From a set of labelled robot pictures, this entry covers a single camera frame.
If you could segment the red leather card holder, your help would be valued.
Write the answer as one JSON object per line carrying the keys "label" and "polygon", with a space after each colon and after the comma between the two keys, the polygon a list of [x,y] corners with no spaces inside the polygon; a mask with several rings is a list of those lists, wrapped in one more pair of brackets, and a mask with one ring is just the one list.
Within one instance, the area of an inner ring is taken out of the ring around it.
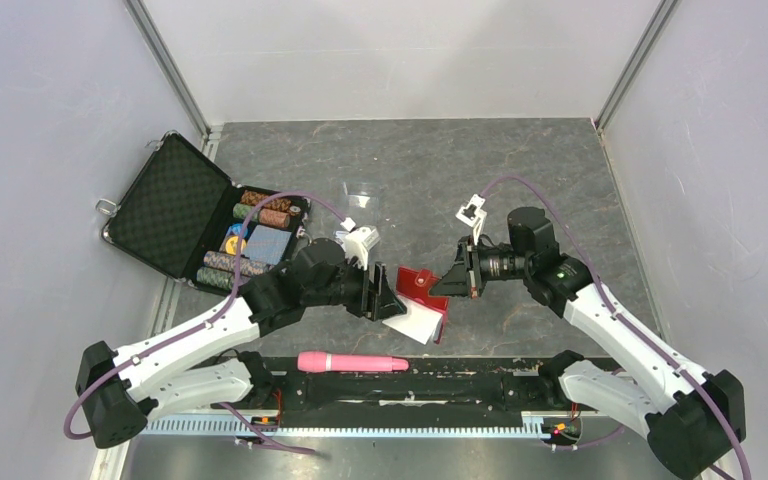
{"label": "red leather card holder", "polygon": [[383,321],[387,327],[423,345],[439,344],[448,318],[449,299],[432,296],[430,290],[439,278],[428,269],[400,266],[397,272],[397,298],[407,312]]}

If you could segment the clear plastic card box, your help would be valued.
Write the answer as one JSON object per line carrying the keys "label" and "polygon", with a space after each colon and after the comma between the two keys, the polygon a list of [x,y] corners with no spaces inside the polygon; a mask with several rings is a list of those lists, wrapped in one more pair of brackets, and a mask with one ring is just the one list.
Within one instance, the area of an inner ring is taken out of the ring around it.
{"label": "clear plastic card box", "polygon": [[383,189],[371,182],[345,181],[341,184],[338,210],[355,222],[356,227],[378,227]]}

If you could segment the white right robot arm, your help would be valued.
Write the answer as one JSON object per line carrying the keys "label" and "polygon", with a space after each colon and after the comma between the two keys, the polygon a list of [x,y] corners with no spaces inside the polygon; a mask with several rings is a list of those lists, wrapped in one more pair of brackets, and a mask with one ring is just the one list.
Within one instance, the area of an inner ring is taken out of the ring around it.
{"label": "white right robot arm", "polygon": [[508,242],[483,243],[481,201],[457,212],[471,232],[458,241],[453,265],[432,295],[478,298],[491,281],[521,281],[534,301],[594,340],[628,376],[564,351],[539,369],[545,405],[583,404],[609,416],[645,439],[680,479],[696,478],[728,452],[746,461],[739,450],[746,438],[744,389],[733,374],[708,372],[649,330],[585,262],[562,253],[544,210],[512,210]]}

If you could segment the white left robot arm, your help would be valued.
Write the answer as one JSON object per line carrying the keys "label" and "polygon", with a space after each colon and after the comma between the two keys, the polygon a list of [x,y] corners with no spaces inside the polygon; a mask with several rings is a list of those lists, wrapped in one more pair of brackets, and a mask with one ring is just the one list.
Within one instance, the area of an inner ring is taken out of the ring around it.
{"label": "white left robot arm", "polygon": [[72,440],[120,445],[151,421],[210,404],[266,405],[274,381],[253,355],[206,367],[208,358],[299,322],[312,307],[342,306],[370,321],[407,313],[381,263],[363,266],[335,241],[317,239],[292,259],[250,278],[227,300],[155,337],[112,348],[99,341],[81,357],[76,404],[64,421]]}

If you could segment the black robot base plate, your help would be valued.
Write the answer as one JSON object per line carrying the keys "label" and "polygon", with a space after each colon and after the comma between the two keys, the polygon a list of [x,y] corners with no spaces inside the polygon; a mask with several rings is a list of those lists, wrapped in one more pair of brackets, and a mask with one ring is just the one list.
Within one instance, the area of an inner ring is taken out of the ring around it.
{"label": "black robot base plate", "polygon": [[407,371],[305,373],[268,357],[271,377],[234,406],[287,427],[515,426],[524,412],[569,417],[533,357],[413,357]]}

